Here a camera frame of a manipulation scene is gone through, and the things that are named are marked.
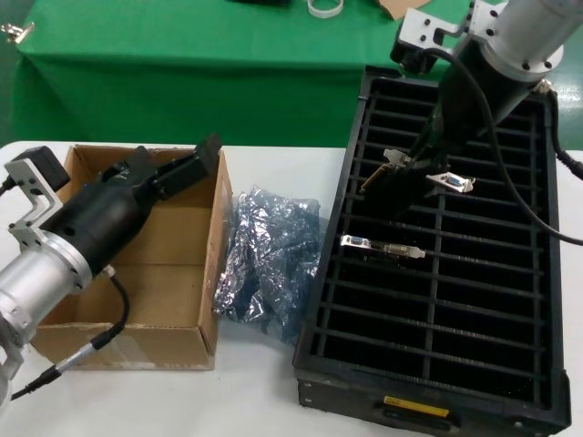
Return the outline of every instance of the cable connector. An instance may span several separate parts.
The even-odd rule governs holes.
[[[56,366],[49,367],[45,371],[43,371],[38,378],[32,381],[30,384],[26,385],[23,390],[15,393],[12,395],[11,400],[15,401],[18,398],[21,398],[25,394],[32,393],[43,387],[44,385],[50,384],[54,380],[60,378],[62,373],[56,369]]]
[[[546,96],[549,91],[555,91],[555,88],[553,87],[553,83],[548,79],[542,79],[535,85],[534,88],[532,88],[533,93],[537,93],[542,96]]]
[[[101,270],[101,275],[104,277],[111,279],[116,275],[116,270],[113,268],[111,264],[107,264],[106,267]]]
[[[0,196],[2,196],[6,191],[11,190],[16,186],[16,182],[11,177],[6,178],[6,180],[0,186]]]
[[[551,134],[553,136],[553,148],[557,154],[557,159],[565,167],[567,167],[573,175],[583,180],[583,163],[577,161],[564,148],[561,147],[558,139],[558,95],[553,89],[547,92],[547,99],[551,106],[552,127]]]
[[[93,349],[99,351],[100,349],[106,347],[117,335],[124,330],[126,327],[125,323],[117,322],[108,330],[105,330],[91,339],[90,343]]]

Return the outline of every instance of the black cylinder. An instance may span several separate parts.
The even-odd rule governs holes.
[[[482,88],[496,123],[506,118],[538,83],[521,82],[498,73],[488,64],[476,41],[471,41],[458,59]],[[455,66],[447,69],[439,83],[439,105],[446,138],[466,141],[485,128],[476,93]]]
[[[97,275],[144,226],[153,202],[137,203],[132,187],[85,186],[42,227],[72,244]]]

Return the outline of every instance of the robotic arm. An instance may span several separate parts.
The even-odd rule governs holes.
[[[27,150],[5,165],[9,178],[0,193],[18,186],[34,207],[10,225],[21,254],[0,271],[0,350],[7,356],[0,361],[0,409],[8,404],[9,382],[22,364],[20,351],[41,320],[65,296],[82,292],[102,270],[114,280],[108,263],[137,236],[154,204],[211,174],[220,148],[219,137],[211,135],[193,153],[158,167],[138,147],[65,205],[56,191],[69,177],[48,147]],[[123,320],[95,337],[21,393],[51,382],[101,349],[124,325]]]
[[[449,173],[447,163],[450,153],[487,127],[479,109],[483,102],[468,73],[497,123],[531,91],[549,91],[543,79],[558,67],[563,43],[582,22],[583,0],[511,0],[499,5],[475,0],[459,25],[409,9],[394,43],[393,61],[420,75],[431,70],[435,56],[457,66],[445,71],[438,104],[410,153],[386,150],[387,163],[363,184],[361,194],[385,205],[383,213],[391,217],[436,185],[471,191],[475,180]],[[442,46],[445,36],[458,38],[453,49]],[[378,201],[387,197],[391,202]]]

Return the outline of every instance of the open cardboard box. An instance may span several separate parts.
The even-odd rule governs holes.
[[[133,150],[72,147],[65,163],[71,182],[58,192],[59,197],[67,201],[99,171]],[[150,153],[161,164],[190,151],[152,149]],[[128,325],[79,368],[213,369],[217,321],[211,307],[223,270],[231,198],[229,173],[220,152],[211,177],[156,204],[138,236],[111,263],[128,290]],[[111,326],[121,312],[118,292],[99,276],[46,317],[32,344],[57,363]]]

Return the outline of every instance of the green tablecloth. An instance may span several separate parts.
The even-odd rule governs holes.
[[[423,10],[457,22],[467,6]],[[13,104],[22,138],[193,143],[216,131],[226,144],[313,147],[346,145],[363,68],[393,66],[399,24],[374,0],[345,0],[329,20],[304,0],[37,0],[28,21]],[[555,74],[569,88],[563,133],[583,107],[577,41]]]

